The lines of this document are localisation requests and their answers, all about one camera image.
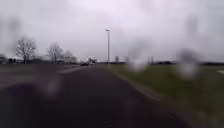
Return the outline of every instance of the street lamp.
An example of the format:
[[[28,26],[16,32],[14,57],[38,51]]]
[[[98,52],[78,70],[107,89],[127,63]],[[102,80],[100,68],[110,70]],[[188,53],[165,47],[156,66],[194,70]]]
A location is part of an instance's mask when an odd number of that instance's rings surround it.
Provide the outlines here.
[[[110,30],[106,29],[108,32],[108,68],[110,67]]]

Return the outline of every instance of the grass field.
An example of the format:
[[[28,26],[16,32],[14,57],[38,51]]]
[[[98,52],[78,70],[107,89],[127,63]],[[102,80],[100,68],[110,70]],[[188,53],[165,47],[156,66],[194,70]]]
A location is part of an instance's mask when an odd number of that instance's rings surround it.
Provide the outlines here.
[[[113,70],[150,86],[210,125],[224,123],[224,75],[217,72],[224,70],[224,66],[201,66],[200,75],[191,81],[180,79],[174,65],[153,65],[141,73],[134,73],[121,65],[113,66]]]

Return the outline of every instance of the road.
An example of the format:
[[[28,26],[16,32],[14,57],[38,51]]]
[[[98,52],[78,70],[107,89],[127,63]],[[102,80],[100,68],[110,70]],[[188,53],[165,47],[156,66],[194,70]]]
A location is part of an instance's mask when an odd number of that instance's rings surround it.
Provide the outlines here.
[[[104,67],[63,74],[59,94],[43,100],[29,84],[0,92],[1,128],[187,128]]]

